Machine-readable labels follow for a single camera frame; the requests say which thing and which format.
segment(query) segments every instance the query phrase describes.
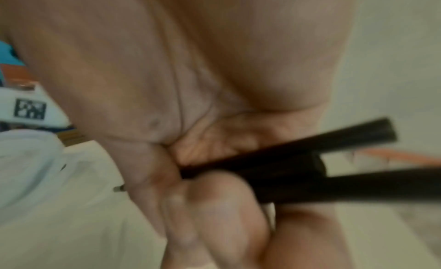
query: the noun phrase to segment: orange strip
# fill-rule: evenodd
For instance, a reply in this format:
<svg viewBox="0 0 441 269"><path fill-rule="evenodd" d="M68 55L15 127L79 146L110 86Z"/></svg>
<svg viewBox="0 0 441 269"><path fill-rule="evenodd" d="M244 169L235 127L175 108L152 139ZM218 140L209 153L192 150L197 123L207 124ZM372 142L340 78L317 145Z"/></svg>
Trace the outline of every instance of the orange strip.
<svg viewBox="0 0 441 269"><path fill-rule="evenodd" d="M414 153L396 151L391 149L363 149L358 150L356 153L362 153L366 155L373 155L390 160L397 160L403 162L414 163L422 166L441 166L441 159L419 155Z"/></svg>

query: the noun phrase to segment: qr code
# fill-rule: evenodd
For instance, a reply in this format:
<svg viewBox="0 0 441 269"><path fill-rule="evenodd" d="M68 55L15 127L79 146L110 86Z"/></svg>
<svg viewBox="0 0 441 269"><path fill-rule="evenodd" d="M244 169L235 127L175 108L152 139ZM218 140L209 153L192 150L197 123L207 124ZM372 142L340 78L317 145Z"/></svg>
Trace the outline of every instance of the qr code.
<svg viewBox="0 0 441 269"><path fill-rule="evenodd" d="M46 103L41 101L17 98L15 102L14 117L44 120L46 115Z"/></svg>

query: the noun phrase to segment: skin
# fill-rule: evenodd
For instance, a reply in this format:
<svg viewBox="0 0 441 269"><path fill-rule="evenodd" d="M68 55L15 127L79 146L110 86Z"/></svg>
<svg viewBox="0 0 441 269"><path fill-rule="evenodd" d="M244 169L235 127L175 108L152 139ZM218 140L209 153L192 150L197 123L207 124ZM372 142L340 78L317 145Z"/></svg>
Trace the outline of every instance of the skin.
<svg viewBox="0 0 441 269"><path fill-rule="evenodd" d="M227 172L179 167L315 132L354 0L0 0L0 37L118 165L168 245L164 269L345 269L332 206L271 229Z"/></svg>

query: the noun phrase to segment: hand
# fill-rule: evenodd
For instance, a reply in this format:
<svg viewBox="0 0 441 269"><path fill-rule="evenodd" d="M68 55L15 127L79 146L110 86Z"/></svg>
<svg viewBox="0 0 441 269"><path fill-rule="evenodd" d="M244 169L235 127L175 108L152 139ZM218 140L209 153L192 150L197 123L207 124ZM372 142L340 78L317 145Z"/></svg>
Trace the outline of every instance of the hand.
<svg viewBox="0 0 441 269"><path fill-rule="evenodd" d="M6 34L72 122L113 157L169 240L163 267L348 268L332 208L277 206L179 166L312 134L353 0L1 0Z"/></svg>

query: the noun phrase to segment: gray floor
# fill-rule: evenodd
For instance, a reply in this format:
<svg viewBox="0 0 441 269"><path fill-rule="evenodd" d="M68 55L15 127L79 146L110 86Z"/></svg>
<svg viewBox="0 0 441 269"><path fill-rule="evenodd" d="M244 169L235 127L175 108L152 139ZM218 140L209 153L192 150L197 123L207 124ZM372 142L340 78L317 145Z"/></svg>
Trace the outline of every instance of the gray floor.
<svg viewBox="0 0 441 269"><path fill-rule="evenodd" d="M391 117L395 147L441 157L441 0L359 0L329 130Z"/></svg>

